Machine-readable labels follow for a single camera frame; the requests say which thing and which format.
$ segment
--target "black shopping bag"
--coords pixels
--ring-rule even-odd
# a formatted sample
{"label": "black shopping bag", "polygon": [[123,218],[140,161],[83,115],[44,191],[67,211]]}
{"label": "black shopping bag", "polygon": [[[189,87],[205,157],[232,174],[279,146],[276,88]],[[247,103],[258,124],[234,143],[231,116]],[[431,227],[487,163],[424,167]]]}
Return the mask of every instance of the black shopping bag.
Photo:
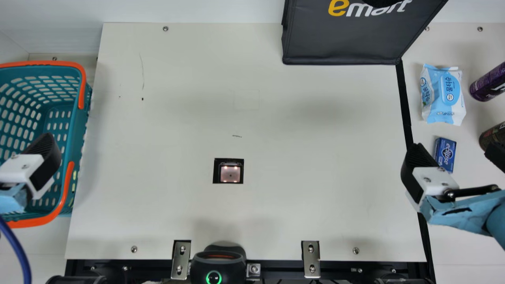
{"label": "black shopping bag", "polygon": [[397,64],[447,0],[286,0],[285,64]]}

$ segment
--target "purple spray can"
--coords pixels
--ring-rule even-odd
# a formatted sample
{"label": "purple spray can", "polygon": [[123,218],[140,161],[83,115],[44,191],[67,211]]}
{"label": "purple spray can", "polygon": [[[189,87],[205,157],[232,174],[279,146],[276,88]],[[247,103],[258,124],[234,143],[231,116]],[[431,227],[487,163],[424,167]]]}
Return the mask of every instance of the purple spray can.
{"label": "purple spray can", "polygon": [[470,85],[474,99],[486,102],[505,91],[505,62],[493,68]]}

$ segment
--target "green light ring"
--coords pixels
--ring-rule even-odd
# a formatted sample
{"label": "green light ring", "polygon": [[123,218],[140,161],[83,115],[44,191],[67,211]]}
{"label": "green light ring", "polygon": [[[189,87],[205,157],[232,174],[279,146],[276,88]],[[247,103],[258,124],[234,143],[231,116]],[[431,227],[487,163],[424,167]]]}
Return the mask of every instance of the green light ring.
{"label": "green light ring", "polygon": [[205,281],[207,281],[207,284],[211,284],[209,281],[209,275],[211,275],[212,272],[215,272],[219,275],[219,281],[216,284],[221,284],[221,280],[223,280],[223,278],[221,277],[221,274],[217,270],[211,270],[209,271],[209,273],[207,273],[207,276],[205,277]]}

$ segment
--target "blue cable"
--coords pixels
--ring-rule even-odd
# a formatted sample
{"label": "blue cable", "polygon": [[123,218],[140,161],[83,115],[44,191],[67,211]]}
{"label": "blue cable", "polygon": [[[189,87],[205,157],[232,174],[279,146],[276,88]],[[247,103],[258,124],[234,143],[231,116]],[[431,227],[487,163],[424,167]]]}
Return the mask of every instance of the blue cable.
{"label": "blue cable", "polygon": [[23,270],[24,284],[31,284],[31,270],[30,263],[28,263],[28,258],[26,257],[23,247],[19,243],[18,239],[12,232],[11,228],[5,223],[5,221],[0,217],[0,231],[4,234],[5,238],[11,243],[14,252],[18,256],[19,262],[21,263],[21,269]]}

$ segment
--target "blue wet wipes pack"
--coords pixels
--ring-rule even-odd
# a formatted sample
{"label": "blue wet wipes pack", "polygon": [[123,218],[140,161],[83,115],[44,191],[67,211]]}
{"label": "blue wet wipes pack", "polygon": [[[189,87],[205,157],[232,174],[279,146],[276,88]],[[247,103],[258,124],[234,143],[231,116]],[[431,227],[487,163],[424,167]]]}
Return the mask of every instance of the blue wet wipes pack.
{"label": "blue wet wipes pack", "polygon": [[421,72],[422,116],[427,123],[461,125],[467,111],[461,89],[461,70],[425,64]]}
{"label": "blue wet wipes pack", "polygon": [[435,140],[435,153],[433,158],[437,161],[438,165],[444,168],[449,173],[454,170],[454,158],[456,156],[456,142],[438,138]]}

